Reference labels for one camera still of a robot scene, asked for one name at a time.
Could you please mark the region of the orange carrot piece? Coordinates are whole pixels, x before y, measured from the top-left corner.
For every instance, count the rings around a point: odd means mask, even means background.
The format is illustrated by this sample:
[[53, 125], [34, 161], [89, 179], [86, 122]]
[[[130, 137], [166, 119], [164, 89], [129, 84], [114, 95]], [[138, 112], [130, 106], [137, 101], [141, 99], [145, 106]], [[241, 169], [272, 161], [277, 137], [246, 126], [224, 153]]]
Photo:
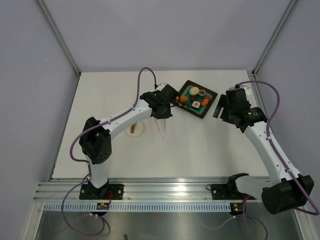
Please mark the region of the orange carrot piece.
[[209, 103], [209, 101], [210, 101], [210, 98], [204, 98], [202, 101], [201, 101], [201, 105], [202, 106], [206, 106], [208, 103]]

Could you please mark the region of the clear plastic tongs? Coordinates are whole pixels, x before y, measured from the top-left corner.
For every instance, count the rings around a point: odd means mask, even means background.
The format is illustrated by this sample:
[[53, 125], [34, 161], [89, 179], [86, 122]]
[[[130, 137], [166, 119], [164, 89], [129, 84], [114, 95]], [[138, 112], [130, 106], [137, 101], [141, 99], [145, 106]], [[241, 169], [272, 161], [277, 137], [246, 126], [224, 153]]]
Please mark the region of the clear plastic tongs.
[[157, 130], [161, 136], [162, 139], [166, 138], [167, 135], [167, 125], [166, 125], [166, 119], [154, 119]]

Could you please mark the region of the sushi roll piece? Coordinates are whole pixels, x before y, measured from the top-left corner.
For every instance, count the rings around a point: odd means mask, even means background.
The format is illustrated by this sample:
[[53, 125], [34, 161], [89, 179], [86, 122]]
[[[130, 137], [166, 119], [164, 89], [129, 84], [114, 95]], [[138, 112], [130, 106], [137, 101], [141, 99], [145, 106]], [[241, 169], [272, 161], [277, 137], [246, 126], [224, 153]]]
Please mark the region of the sushi roll piece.
[[199, 109], [201, 106], [201, 103], [198, 101], [193, 101], [191, 106], [195, 109]]

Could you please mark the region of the white round bun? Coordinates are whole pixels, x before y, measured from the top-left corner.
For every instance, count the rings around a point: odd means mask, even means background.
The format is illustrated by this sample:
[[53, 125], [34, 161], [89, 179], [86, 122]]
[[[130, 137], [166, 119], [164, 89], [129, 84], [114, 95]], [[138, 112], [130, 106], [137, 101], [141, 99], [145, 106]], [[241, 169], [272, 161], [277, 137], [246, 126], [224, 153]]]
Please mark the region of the white round bun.
[[191, 96], [196, 96], [196, 95], [198, 95], [199, 94], [199, 88], [198, 87], [191, 87], [190, 88], [190, 90], [189, 90], [189, 94], [191, 95]]

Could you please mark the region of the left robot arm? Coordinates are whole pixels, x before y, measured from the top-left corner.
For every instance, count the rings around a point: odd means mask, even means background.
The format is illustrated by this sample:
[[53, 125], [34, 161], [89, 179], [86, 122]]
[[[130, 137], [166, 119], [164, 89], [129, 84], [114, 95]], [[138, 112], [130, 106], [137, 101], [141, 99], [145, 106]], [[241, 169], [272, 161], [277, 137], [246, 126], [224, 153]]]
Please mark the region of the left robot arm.
[[108, 194], [107, 159], [112, 154], [112, 140], [132, 125], [148, 118], [158, 120], [172, 116], [171, 103], [179, 93], [169, 84], [137, 96], [133, 106], [116, 115], [97, 120], [87, 119], [79, 145], [88, 162], [90, 193], [97, 199]]

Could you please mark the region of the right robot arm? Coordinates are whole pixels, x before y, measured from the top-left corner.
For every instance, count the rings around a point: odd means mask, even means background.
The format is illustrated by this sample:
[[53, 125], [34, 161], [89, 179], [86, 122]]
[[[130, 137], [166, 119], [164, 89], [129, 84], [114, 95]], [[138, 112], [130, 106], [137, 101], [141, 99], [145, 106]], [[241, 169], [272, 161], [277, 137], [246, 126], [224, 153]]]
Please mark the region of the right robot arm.
[[222, 94], [213, 117], [236, 126], [249, 139], [269, 175], [269, 181], [247, 173], [229, 176], [226, 190], [230, 197], [251, 196], [262, 201], [273, 215], [307, 203], [313, 179], [303, 176], [289, 161], [271, 133], [268, 118], [259, 107], [251, 106], [243, 88], [237, 86]]

